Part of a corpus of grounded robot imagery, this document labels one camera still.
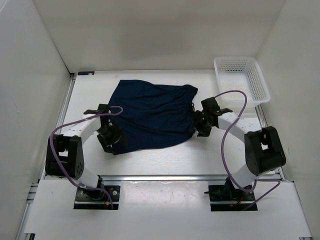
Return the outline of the navy blue shorts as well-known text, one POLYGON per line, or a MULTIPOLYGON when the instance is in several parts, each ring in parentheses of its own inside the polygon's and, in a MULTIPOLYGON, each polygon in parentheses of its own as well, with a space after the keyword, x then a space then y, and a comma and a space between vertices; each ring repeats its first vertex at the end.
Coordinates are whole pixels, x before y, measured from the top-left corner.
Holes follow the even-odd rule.
POLYGON ((198 88, 152 84, 143 80, 120 80, 110 106, 122 107, 111 123, 121 128, 124 140, 113 144, 115 155, 162 149, 188 141, 194 134, 193 99, 198 88))

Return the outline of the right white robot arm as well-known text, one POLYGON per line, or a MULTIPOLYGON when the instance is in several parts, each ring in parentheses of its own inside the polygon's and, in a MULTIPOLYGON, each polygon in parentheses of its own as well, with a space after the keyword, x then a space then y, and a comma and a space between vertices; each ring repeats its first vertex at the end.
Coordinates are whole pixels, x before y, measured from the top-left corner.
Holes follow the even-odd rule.
POLYGON ((212 128, 224 130, 220 152, 225 171, 228 175, 224 193, 230 200, 238 199, 243 192, 254 190, 258 179, 287 162, 278 131, 273 126, 261 127, 237 116, 225 108, 215 112, 197 110, 191 126, 199 137, 208 137, 212 128), (224 145, 227 135, 231 134, 244 143, 245 164, 235 173, 228 169, 224 145))

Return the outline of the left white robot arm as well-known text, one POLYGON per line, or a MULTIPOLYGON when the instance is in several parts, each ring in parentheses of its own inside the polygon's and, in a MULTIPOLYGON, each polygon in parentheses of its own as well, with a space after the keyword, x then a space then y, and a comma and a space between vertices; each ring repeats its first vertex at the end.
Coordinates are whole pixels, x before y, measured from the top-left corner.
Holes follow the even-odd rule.
POLYGON ((97 133, 97 139, 106 153, 114 154, 114 145, 125 140, 122 129, 110 117, 123 112, 121 106, 100 104, 98 109, 86 110, 80 120, 63 124, 48 138, 45 172, 66 177, 77 188, 87 190, 93 200, 105 194, 102 178, 85 167, 84 143, 97 133))

